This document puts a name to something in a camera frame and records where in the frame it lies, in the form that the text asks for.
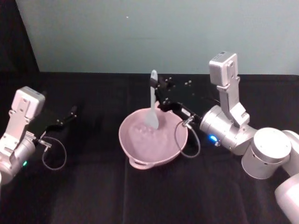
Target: black table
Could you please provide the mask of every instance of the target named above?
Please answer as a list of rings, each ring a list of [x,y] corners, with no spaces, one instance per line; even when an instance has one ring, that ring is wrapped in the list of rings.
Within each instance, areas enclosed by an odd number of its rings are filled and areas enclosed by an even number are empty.
[[[195,112],[200,111],[198,97],[218,97],[208,75],[164,76],[176,82],[171,97]],[[276,187],[288,178],[284,170],[255,180],[243,171],[241,158],[222,147],[205,147],[195,159],[179,156],[147,171],[129,165],[118,128],[131,112],[149,106],[149,75],[2,73],[1,78],[1,133],[14,93],[25,85],[46,90],[45,109],[57,114],[64,115],[74,104],[83,109],[69,128],[55,135],[68,151],[66,167],[57,172],[44,168],[38,148],[2,187],[0,223],[289,223],[274,197]],[[186,87],[189,80],[192,84]],[[241,76],[240,99],[251,126],[299,133],[297,76]]]

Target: wall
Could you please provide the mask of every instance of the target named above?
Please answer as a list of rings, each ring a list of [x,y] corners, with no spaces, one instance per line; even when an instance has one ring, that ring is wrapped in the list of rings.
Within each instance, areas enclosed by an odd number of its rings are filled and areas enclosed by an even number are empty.
[[[17,0],[40,71],[299,74],[296,0]]]

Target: pink bowl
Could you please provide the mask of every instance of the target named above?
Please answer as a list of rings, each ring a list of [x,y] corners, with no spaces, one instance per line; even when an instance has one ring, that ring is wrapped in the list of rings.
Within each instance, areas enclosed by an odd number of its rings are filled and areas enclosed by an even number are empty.
[[[175,143],[175,126],[182,119],[174,113],[156,109],[159,128],[147,126],[145,116],[150,108],[140,109],[128,115],[119,129],[121,147],[132,167],[149,169],[166,164],[180,154]],[[188,139],[188,129],[179,125],[176,133],[178,144],[184,148]]]

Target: gray spatula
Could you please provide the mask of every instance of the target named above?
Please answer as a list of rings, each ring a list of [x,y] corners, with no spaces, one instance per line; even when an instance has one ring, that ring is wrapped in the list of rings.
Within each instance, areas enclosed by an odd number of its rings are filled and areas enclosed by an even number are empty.
[[[153,70],[151,72],[150,78],[158,81],[158,74],[157,74],[156,70]],[[158,129],[159,128],[159,120],[156,115],[155,102],[156,102],[155,88],[150,87],[150,111],[145,116],[144,123],[147,124],[148,126],[153,127],[154,129]]]

